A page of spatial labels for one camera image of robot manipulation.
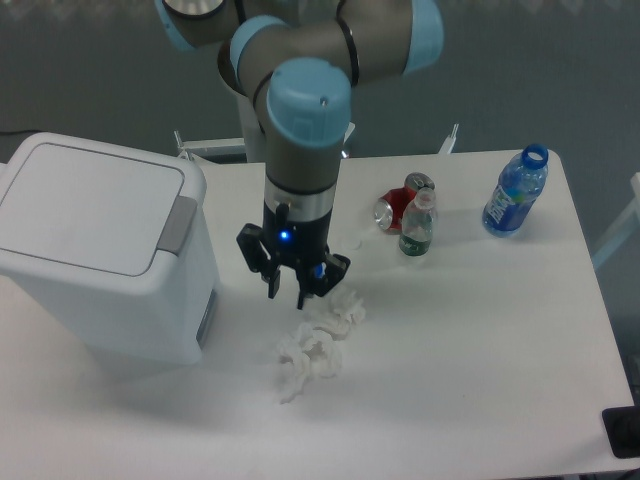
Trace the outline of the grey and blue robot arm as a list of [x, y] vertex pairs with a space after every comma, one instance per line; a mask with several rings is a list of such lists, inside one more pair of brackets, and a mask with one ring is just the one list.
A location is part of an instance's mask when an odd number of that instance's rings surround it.
[[280, 285], [295, 272], [299, 296], [322, 297], [350, 262], [327, 244], [351, 94], [361, 84], [434, 64], [444, 22], [433, 1], [337, 1], [331, 18], [302, 23], [275, 1], [160, 1], [179, 47], [228, 46], [233, 84], [264, 135], [263, 221], [237, 237], [249, 269]]

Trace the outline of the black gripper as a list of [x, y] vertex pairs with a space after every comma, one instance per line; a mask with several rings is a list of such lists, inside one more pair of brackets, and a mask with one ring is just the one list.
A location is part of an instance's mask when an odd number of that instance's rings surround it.
[[[279, 223], [277, 215], [264, 204], [262, 228], [251, 223], [242, 227], [236, 242], [249, 270], [259, 273], [268, 285], [269, 299], [274, 299], [279, 291], [280, 266], [295, 269], [298, 310], [304, 308], [307, 298], [324, 297], [344, 279], [351, 260], [326, 252], [330, 220], [328, 212], [310, 222], [286, 218]], [[314, 273], [322, 263], [326, 266], [325, 276], [318, 279]]]

